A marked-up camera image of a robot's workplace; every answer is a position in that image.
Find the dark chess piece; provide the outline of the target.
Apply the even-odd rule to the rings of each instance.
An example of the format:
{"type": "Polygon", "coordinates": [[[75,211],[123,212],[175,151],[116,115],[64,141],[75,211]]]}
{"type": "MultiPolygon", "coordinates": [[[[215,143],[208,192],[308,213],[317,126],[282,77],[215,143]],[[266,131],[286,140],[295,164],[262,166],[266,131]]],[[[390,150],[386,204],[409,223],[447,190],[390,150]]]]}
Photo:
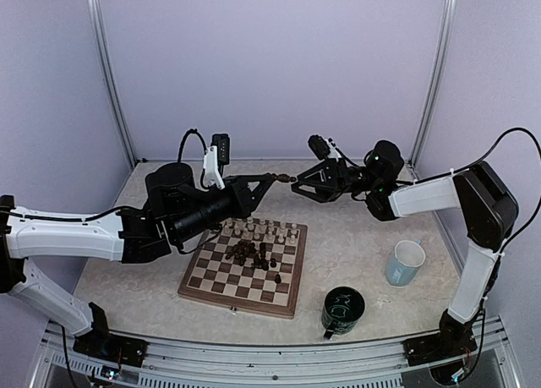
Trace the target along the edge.
{"type": "Polygon", "coordinates": [[[282,174],[272,173],[271,176],[275,181],[280,182],[280,183],[295,183],[297,181],[295,177],[289,176],[285,173],[282,173],[282,174]]]}

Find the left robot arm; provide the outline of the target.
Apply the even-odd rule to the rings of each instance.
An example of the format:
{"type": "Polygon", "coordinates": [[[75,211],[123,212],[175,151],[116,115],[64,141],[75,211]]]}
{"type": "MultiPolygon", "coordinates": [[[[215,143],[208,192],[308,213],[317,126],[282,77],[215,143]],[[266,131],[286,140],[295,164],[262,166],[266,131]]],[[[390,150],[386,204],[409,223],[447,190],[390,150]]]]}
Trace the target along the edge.
{"type": "Polygon", "coordinates": [[[65,327],[100,358],[118,350],[104,311],[85,303],[45,276],[38,256],[83,257],[146,264],[181,250],[184,242],[229,218],[247,218],[276,174],[229,176],[197,189],[192,168],[168,163],[145,178],[140,209],[119,206],[81,217],[16,206],[1,198],[1,291],[38,309],[65,327]]]}

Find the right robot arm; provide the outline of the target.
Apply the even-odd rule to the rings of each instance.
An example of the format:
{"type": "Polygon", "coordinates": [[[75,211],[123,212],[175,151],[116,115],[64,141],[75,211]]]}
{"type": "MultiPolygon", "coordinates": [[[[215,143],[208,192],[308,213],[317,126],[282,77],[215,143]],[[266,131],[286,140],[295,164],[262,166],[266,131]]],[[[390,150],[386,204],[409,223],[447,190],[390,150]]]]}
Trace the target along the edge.
{"type": "Polygon", "coordinates": [[[389,140],[378,141],[362,165],[352,164],[331,140],[319,135],[309,138],[309,148],[319,164],[293,177],[266,172],[254,181],[266,187],[288,183],[294,193],[319,203],[343,194],[363,194],[368,211],[379,221],[439,210],[462,213],[467,256],[456,292],[432,340],[438,356],[452,356],[473,339],[473,322],[495,284],[506,245],[517,235],[513,229],[519,213],[516,198],[485,157],[431,178],[399,183],[405,161],[389,140]]]}

